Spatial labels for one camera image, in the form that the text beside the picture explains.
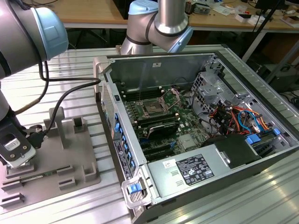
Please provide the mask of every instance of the desk clutter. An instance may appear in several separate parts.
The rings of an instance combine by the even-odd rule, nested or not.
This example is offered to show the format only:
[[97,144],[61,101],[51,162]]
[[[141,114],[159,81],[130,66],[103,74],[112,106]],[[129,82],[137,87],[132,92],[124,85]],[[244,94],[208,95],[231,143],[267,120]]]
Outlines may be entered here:
[[[237,5],[238,3],[235,3],[235,1],[230,1],[230,2],[222,2],[221,0],[189,0],[186,2],[185,5],[185,12],[187,14],[201,14],[201,15],[215,15],[212,11],[216,11],[224,16],[228,15],[233,15],[236,20],[242,23],[249,23],[252,26],[260,26],[262,22],[265,20],[266,17],[266,9],[263,9],[261,12],[263,12],[261,15],[257,13],[257,15],[253,15],[250,13],[249,10],[252,10],[252,8],[249,8],[246,6],[246,4],[243,3],[248,3],[249,6],[253,6],[250,4],[253,1],[241,1],[240,3],[242,5]],[[299,10],[287,10],[287,7],[283,8],[282,6],[279,7],[281,10],[285,11],[278,11],[283,15],[283,17],[280,19],[286,24],[294,27],[294,28],[299,28],[299,15],[294,16],[294,13],[299,12]]]

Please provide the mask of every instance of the handle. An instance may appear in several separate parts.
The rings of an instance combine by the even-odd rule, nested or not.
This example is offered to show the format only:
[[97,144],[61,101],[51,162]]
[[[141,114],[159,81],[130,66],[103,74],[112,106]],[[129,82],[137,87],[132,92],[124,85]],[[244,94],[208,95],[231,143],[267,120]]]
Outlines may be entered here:
[[[141,198],[140,200],[137,200],[135,202],[133,202],[131,200],[131,196],[133,196],[134,194],[129,194],[128,193],[128,186],[132,185],[132,184],[136,184],[136,183],[139,183],[141,184],[142,186],[142,189],[143,189],[143,192],[145,194],[145,197],[144,198]],[[133,178],[131,178],[130,180],[127,180],[127,181],[124,181],[122,184],[121,184],[121,190],[123,192],[123,195],[125,197],[125,202],[126,202],[126,205],[129,209],[134,209],[136,207],[139,207],[139,206],[144,206],[144,205],[148,205],[151,203],[151,194],[149,192],[149,190],[147,190],[147,184],[145,181],[143,181],[141,175],[137,175]]]

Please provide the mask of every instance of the green circuit board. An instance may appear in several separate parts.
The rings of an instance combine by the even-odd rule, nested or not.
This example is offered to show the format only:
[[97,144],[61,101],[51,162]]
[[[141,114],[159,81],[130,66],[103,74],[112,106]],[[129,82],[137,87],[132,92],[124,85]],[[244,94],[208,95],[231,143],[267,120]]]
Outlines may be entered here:
[[[163,95],[163,99],[159,97],[124,102],[142,150],[146,158],[150,158],[150,161],[156,160],[155,153],[148,153],[154,149],[158,149],[157,153],[161,152],[161,150],[169,150],[173,154],[181,154],[199,148],[209,138],[208,133],[199,123],[198,117],[192,112],[190,106],[188,106],[186,100],[188,96],[189,94],[184,96],[178,91],[168,90]],[[147,119],[167,114],[178,114],[179,119],[176,121],[178,122],[177,131],[170,135],[165,135],[165,137],[148,140],[144,131],[148,130],[149,127],[143,128],[134,125],[137,120],[146,121]]]

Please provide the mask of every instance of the blue latch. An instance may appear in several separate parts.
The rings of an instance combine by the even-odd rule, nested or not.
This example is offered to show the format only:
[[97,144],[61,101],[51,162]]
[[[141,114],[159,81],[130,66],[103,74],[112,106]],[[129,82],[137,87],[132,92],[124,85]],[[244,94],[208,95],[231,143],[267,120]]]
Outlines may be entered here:
[[130,152],[128,152],[128,161],[130,161],[130,160],[131,160],[131,158],[132,158],[132,155],[131,155],[131,153],[130,153]]
[[142,191],[141,184],[136,183],[128,186],[128,191],[130,195]]
[[135,163],[134,163],[134,161],[133,161],[133,160],[131,161],[131,168],[132,168],[132,170],[134,170],[134,169],[135,169]]
[[278,130],[277,128],[274,128],[274,129],[273,129],[273,132],[274,132],[276,135],[280,135],[280,130]]
[[256,143],[256,142],[260,141],[261,139],[258,137],[257,134],[251,134],[250,136],[248,136],[248,137],[246,138],[246,140],[247,140],[247,142],[248,142],[249,144],[252,145],[253,143]]
[[128,153],[129,151],[129,146],[127,145],[127,143],[125,144],[125,153]]
[[118,132],[119,130],[120,130],[120,123],[117,123],[116,125],[115,125],[115,128],[114,128],[114,130],[116,131],[116,132]]

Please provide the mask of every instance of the wooden desk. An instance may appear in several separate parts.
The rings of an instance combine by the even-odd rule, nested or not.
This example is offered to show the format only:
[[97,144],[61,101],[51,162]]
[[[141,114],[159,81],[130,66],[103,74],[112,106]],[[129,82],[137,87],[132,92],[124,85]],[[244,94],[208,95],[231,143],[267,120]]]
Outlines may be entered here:
[[[255,14],[257,10],[240,0],[231,3],[231,5],[245,5],[251,14]],[[59,0],[51,6],[49,8],[56,12],[66,28],[127,28],[127,20],[122,18],[113,0]],[[281,15],[274,15],[273,17],[273,21],[268,22],[244,55],[244,61],[250,57],[266,33],[299,33],[299,29],[294,29],[282,22],[280,20]],[[253,29],[252,25],[239,22],[232,14],[224,16],[213,10],[209,15],[193,14],[189,21],[194,30],[252,32]]]

